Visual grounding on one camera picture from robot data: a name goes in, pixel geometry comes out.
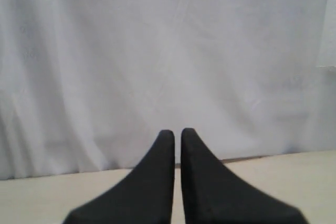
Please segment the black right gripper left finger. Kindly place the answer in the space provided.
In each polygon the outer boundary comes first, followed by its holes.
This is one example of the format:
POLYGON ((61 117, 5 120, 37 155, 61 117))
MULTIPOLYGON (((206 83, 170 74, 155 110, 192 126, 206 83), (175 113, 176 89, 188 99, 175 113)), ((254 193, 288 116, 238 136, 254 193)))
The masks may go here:
POLYGON ((174 134, 161 130, 147 154, 124 179, 73 209, 64 223, 170 223, 174 180, 174 134))

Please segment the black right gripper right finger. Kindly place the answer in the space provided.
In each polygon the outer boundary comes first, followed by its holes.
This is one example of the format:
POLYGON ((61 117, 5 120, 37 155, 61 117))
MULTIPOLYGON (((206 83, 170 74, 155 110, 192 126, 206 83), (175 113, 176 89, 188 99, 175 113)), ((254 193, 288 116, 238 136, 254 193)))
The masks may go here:
POLYGON ((181 133, 186 223, 307 223, 301 211, 250 185, 209 150, 193 128, 181 133))

